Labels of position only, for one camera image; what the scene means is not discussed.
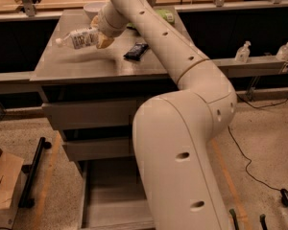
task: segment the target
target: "hole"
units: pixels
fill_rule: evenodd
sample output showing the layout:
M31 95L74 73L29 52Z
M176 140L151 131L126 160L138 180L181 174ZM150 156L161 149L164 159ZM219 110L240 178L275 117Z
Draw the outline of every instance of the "hole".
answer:
M194 203L194 204L191 205L190 210L191 210L192 212L197 212L197 211L202 210L203 207L204 207L204 202L203 202L203 201L198 201L198 202L196 202L196 203Z
M178 155L176 156L176 160L177 160L178 162L181 162L181 161L187 159L189 156L190 156L190 153L189 153L189 152L183 152L183 153L180 153L180 154L178 154Z
M221 111L217 110L217 115L218 115L218 121L221 122L222 116L221 116Z
M231 113L234 112L233 103L230 104L230 111L231 111Z

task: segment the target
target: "floor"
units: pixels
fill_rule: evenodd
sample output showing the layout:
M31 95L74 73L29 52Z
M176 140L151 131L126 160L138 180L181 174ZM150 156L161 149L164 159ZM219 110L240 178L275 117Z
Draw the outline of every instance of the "floor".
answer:
M253 105L284 101L288 90L255 92ZM288 190L288 102L254 109L239 103L230 131L252 163L249 172L272 187ZM79 227L82 178L69 162L39 108L9 110L0 121L0 147L23 157L31 164L38 140L53 145L42 154L32 197L35 206L18 209L14 230L72 230ZM207 151L220 191L228 209L234 209L240 229L262 229L259 217L265 214L269 230L288 229L288 208L280 192L255 181L245 169L249 163L237 148L228 130L208 143Z

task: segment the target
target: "plastic bottle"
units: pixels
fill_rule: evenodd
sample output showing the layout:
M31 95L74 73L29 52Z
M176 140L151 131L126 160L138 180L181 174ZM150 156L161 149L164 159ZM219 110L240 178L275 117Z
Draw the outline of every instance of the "plastic bottle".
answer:
M71 31L63 38L57 38L59 47L67 46L72 49L81 49L98 44L98 29L94 27Z
M284 61L288 60L288 42L279 48L276 58Z
M235 60L239 62L246 63L249 55L250 55L250 49L249 46L251 46L251 43L249 41L246 41L245 44L238 49Z

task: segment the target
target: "cardboard box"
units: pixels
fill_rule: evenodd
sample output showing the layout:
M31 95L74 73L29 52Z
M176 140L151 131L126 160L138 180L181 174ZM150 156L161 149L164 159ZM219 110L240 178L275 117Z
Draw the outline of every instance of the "cardboard box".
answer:
M12 228L25 185L24 159L0 149L0 228Z

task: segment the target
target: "power cord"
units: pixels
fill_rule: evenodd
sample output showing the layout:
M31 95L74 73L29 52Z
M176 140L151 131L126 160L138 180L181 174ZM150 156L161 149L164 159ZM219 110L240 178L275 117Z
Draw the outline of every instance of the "power cord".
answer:
M271 103L271 104L264 104L264 105L261 105L261 106L254 106L254 105L252 105L251 103L245 101L245 100L244 100L242 97L240 97L238 94L237 94L237 97L239 98L239 100L241 100L241 101L244 102L245 104L248 104L250 107L252 107L252 108L254 108L254 109L261 109L261 108L265 108L265 107L276 106L276 105L285 104L285 103L288 102L288 97L287 97L285 101L280 102L280 103Z
M247 173L252 179L254 179L255 181L257 181L257 182L265 185L266 187L268 187L268 188L270 188L270 189L272 189L272 190L275 190L275 191L279 191L279 192L280 192L281 189L270 186L269 184L265 183L264 181L257 179L255 176L253 176L253 175L249 172L248 168L249 168L249 165L252 163L252 160L242 151L240 145L238 144L238 142L237 142L236 139L234 138L234 136L233 136L233 134L232 134L232 132L231 132L231 130L230 130L230 127L228 127L228 132L229 132L232 140L233 140L234 143L236 144L237 148L240 150L242 156L245 157L245 158L249 161L248 165L247 165L246 168L245 168L246 173Z
M8 227L0 227L0 229L12 230L11 228L8 228Z

